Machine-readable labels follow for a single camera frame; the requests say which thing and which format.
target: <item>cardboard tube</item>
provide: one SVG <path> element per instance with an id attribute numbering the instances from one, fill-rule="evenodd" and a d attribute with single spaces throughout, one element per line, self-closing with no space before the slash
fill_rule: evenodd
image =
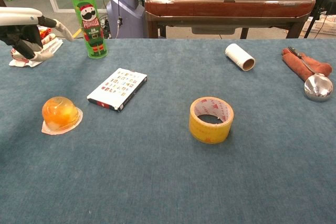
<path id="1" fill-rule="evenodd" d="M 88 56 L 100 59 L 107 55 L 106 43 L 100 25 L 96 0 L 72 0 L 73 8 L 79 21 L 79 26 L 84 34 Z"/>
<path id="2" fill-rule="evenodd" d="M 256 60 L 237 44 L 230 44 L 225 49 L 225 54 L 243 71 L 252 69 L 256 63 Z"/>

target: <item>book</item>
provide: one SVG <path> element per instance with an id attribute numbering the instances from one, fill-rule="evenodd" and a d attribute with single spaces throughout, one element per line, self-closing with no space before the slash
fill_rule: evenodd
<path id="1" fill-rule="evenodd" d="M 145 82 L 147 75 L 118 68 L 87 99 L 104 108 L 120 112 Z"/>

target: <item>lint roller refill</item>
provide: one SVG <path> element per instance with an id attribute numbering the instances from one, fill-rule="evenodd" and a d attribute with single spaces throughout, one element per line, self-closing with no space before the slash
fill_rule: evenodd
<path id="1" fill-rule="evenodd" d="M 237 44 L 230 44 L 225 49 L 225 55 L 243 71 L 252 69 L 256 63 L 256 60 Z"/>
<path id="2" fill-rule="evenodd" d="M 200 115 L 214 115 L 222 123 L 204 122 Z M 190 106 L 189 130 L 194 138 L 203 143 L 220 143 L 227 138 L 233 117 L 233 109 L 227 102 L 216 97 L 198 98 Z"/>

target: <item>white paper roll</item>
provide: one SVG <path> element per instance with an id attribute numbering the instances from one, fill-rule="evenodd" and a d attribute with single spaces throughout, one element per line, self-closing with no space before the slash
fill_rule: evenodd
<path id="1" fill-rule="evenodd" d="M 225 49 L 225 54 L 244 71 L 252 69 L 256 63 L 256 60 L 237 44 L 230 44 Z"/>

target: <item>brown leather glove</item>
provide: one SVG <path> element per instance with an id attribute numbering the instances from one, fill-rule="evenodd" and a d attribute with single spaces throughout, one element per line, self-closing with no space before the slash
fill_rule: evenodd
<path id="1" fill-rule="evenodd" d="M 326 77 L 331 73 L 332 67 L 328 63 L 320 63 L 313 58 L 306 56 L 304 53 L 300 53 L 305 62 L 317 73 L 322 73 Z M 282 50 L 282 60 L 287 64 L 287 66 L 293 70 L 303 81 L 306 81 L 308 77 L 312 76 L 312 73 L 308 68 L 303 64 L 299 57 L 292 54 L 288 48 Z"/>

